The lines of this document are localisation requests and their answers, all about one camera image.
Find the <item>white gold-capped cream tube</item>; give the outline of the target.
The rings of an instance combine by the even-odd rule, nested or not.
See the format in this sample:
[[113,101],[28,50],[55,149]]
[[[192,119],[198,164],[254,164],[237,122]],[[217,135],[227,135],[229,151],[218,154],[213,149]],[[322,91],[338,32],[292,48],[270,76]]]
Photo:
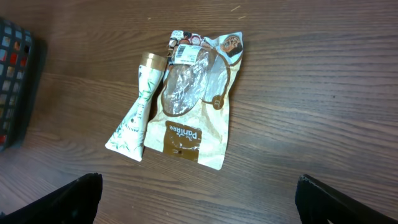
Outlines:
[[167,59],[156,54],[142,54],[138,70],[139,94],[105,147],[140,162],[152,97],[164,76]]

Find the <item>beige Pantree snack pouch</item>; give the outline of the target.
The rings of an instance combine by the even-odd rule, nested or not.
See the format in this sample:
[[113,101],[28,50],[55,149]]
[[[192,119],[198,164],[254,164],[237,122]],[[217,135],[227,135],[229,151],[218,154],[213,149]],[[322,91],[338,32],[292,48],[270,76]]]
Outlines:
[[175,30],[145,147],[220,170],[229,133],[229,91],[243,59],[242,32],[215,39]]

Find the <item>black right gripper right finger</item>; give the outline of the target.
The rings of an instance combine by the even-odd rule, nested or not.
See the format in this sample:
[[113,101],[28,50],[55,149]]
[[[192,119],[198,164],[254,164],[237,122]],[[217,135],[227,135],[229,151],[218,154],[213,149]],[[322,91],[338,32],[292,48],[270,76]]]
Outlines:
[[295,204],[303,224],[397,224],[397,220],[307,174],[298,179]]

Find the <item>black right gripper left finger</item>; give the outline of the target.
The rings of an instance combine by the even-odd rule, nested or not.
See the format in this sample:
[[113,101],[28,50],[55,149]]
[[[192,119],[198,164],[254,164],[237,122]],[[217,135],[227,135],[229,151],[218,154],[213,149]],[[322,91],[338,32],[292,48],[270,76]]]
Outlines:
[[8,215],[1,224],[92,224],[103,191],[99,173],[88,173]]

